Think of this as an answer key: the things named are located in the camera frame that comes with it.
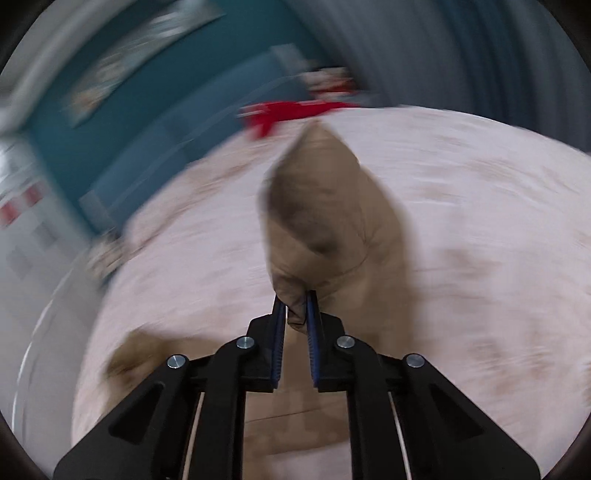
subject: pink bedspread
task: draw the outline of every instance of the pink bedspread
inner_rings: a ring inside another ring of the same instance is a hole
[[[546,473],[591,410],[591,158],[463,113],[351,109],[323,118],[407,216],[421,353]],[[133,255],[87,347],[73,442],[101,414],[100,372],[126,332],[145,325],[221,344],[269,312],[256,196],[303,122],[258,141],[235,135],[131,220]],[[277,478],[345,478],[347,468],[327,470],[343,455],[344,445],[279,456]]]

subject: tan fabric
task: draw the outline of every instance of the tan fabric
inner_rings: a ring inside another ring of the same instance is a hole
[[[357,158],[313,121],[263,196],[273,287],[304,318],[304,292],[380,353],[411,350],[412,297],[401,221]]]
[[[322,311],[380,353],[411,351],[411,293],[401,223],[353,153],[318,121],[272,172],[262,195],[268,261],[279,298],[302,330],[303,297],[315,289]],[[172,353],[205,356],[220,345],[165,339],[137,330],[107,368],[109,409]],[[288,328],[279,389],[249,394],[244,478],[269,478],[270,455],[307,450],[349,436],[346,397],[318,394],[307,338]]]

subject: metal screw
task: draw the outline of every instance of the metal screw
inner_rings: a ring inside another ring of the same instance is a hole
[[[170,368],[181,368],[186,361],[187,359],[182,355],[173,355],[168,357],[168,360],[166,360],[166,364]]]
[[[255,346],[255,339],[252,337],[240,337],[236,340],[236,346],[244,350]]]
[[[413,368],[421,368],[425,364],[425,359],[418,353],[411,353],[407,357],[407,365]]]
[[[355,345],[355,339],[349,335],[343,335],[336,339],[336,344],[341,348],[351,348]]]

